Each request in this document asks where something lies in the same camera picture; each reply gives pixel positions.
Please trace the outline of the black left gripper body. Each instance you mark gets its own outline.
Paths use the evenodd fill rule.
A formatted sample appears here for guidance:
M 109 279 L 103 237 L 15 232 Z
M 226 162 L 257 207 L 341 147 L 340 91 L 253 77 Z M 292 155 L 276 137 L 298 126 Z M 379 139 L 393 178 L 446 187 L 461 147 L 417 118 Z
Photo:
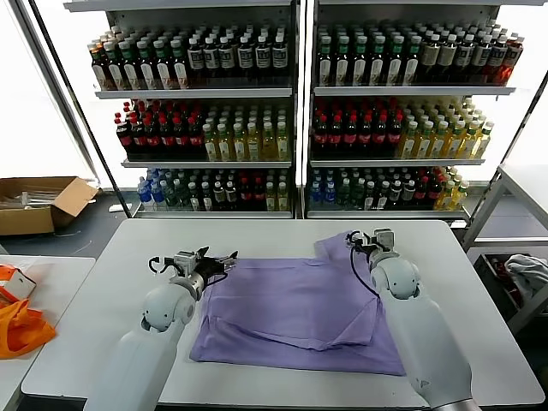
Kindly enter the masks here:
M 192 279 L 194 282 L 219 283 L 225 279 L 225 263 L 222 259 L 198 257 Z

